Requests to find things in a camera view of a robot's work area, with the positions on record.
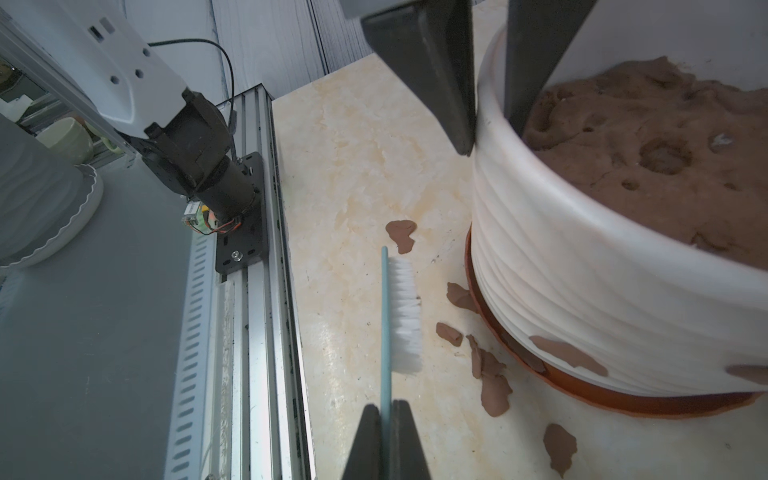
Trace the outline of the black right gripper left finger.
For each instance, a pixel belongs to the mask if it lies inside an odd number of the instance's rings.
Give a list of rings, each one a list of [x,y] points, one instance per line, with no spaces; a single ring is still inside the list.
[[[382,471],[382,425],[374,404],[364,407],[342,480],[375,480]]]

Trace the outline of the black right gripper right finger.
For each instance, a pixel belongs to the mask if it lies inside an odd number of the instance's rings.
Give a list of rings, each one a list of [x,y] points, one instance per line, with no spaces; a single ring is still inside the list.
[[[430,480],[431,474],[409,403],[394,400],[390,416],[388,478]]]

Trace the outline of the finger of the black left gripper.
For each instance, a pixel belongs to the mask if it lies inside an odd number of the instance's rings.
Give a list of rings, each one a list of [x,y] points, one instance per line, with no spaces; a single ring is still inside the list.
[[[517,0],[508,5],[504,114],[521,135],[540,91],[595,0]]]
[[[455,151],[476,133],[472,4],[408,1],[360,19],[372,50],[432,113]]]

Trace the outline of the teal scrub brush white bristles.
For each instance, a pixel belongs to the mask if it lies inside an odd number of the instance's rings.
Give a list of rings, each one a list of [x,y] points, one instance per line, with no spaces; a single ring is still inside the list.
[[[421,299],[408,259],[381,249],[380,415],[382,479],[390,474],[391,410],[394,373],[414,375],[422,369]]]

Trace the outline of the white ceramic pot with soil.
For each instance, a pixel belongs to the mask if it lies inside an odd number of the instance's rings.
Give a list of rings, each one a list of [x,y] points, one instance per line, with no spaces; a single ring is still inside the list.
[[[600,1],[524,133],[478,75],[471,258],[502,329],[590,385],[767,388],[767,5]]]

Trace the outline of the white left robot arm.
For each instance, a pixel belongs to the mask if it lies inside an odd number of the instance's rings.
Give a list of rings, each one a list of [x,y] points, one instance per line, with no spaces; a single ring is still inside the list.
[[[504,112],[521,131],[537,95],[593,9],[590,1],[512,1]],[[224,221],[248,215],[257,191],[227,153],[217,108],[190,90],[109,5],[5,1],[1,10],[62,68],[101,117],[172,191]],[[457,153],[476,142],[471,5],[345,1],[373,51],[438,120]]]

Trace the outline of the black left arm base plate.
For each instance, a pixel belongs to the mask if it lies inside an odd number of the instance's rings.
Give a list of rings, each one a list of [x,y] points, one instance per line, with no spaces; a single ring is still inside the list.
[[[221,275],[231,275],[260,262],[269,251],[264,158],[254,151],[243,158],[242,166],[247,168],[256,198],[250,210],[238,218],[235,227],[217,235],[215,270]]]

